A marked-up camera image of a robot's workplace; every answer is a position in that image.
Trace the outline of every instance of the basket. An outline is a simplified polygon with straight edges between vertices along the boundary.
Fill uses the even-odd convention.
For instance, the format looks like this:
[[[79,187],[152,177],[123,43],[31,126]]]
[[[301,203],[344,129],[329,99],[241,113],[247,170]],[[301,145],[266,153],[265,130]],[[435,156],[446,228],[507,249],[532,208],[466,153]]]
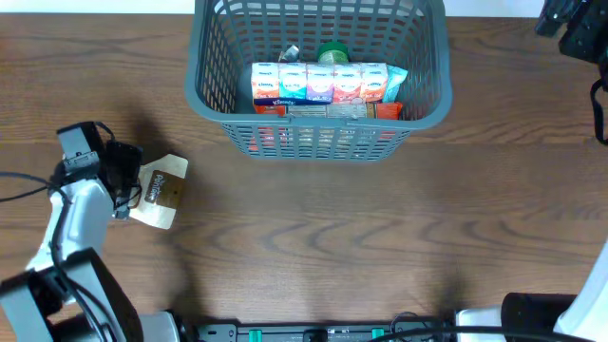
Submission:
[[[291,45],[314,62],[330,41],[345,44],[352,62],[409,71],[401,120],[254,114],[251,63],[276,62]],[[188,103],[254,158],[378,161],[439,123],[452,102],[441,0],[197,0],[188,54]]]

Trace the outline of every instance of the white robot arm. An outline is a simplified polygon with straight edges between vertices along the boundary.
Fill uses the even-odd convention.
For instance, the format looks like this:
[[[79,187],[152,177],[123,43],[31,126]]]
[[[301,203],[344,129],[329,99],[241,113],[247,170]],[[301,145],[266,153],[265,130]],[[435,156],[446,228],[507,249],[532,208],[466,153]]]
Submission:
[[[515,314],[537,318],[540,315],[555,315],[553,331],[571,336],[586,338],[592,341],[608,341],[608,241],[599,254],[599,258],[587,278],[580,294],[572,301],[573,296],[550,294],[518,294],[527,302],[519,307]],[[504,327],[509,310],[507,298],[502,306],[483,309],[467,309],[456,314],[459,326]],[[567,310],[559,312],[562,304]],[[504,342],[501,335],[459,334],[460,342]]]
[[[187,340],[171,313],[137,315],[101,262],[107,224],[128,217],[142,151],[113,135],[103,143],[96,125],[107,129],[78,123],[57,132],[65,157],[45,238],[26,272],[2,282],[0,304],[19,341]],[[74,301],[85,316],[47,320]]]

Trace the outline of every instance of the green bottle cap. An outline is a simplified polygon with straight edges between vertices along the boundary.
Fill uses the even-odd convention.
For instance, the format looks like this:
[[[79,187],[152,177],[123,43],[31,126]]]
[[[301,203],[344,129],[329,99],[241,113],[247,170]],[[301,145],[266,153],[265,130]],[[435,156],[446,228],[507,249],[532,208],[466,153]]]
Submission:
[[[318,60],[321,57],[321,55],[327,51],[342,52],[346,55],[347,59],[349,59],[349,48],[340,42],[327,42],[327,43],[323,44],[319,48],[319,52],[316,56],[316,59]]]

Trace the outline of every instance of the red package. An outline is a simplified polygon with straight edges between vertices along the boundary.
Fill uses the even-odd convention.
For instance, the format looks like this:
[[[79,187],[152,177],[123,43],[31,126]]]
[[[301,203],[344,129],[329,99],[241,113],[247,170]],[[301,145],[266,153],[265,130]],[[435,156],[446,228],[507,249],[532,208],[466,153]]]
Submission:
[[[399,120],[399,114],[403,104],[390,103],[390,104],[376,104],[376,118],[386,120]]]
[[[285,116],[285,105],[255,105],[254,109],[257,114],[276,114]]]

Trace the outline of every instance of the wood grain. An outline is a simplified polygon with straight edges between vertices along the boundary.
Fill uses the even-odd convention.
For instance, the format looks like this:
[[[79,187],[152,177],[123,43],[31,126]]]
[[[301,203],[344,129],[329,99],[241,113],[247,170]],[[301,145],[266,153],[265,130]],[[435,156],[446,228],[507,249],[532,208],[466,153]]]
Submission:
[[[0,169],[47,176],[55,129],[101,120],[146,160],[190,161],[169,231],[112,222],[104,261],[142,313],[243,322],[388,319],[575,294],[608,235],[591,65],[533,20],[448,20],[454,106],[387,161],[254,161],[183,98],[191,16],[0,15]],[[31,188],[2,180],[2,195]],[[0,206],[0,278],[50,206]],[[6,318],[0,340],[14,337]]]

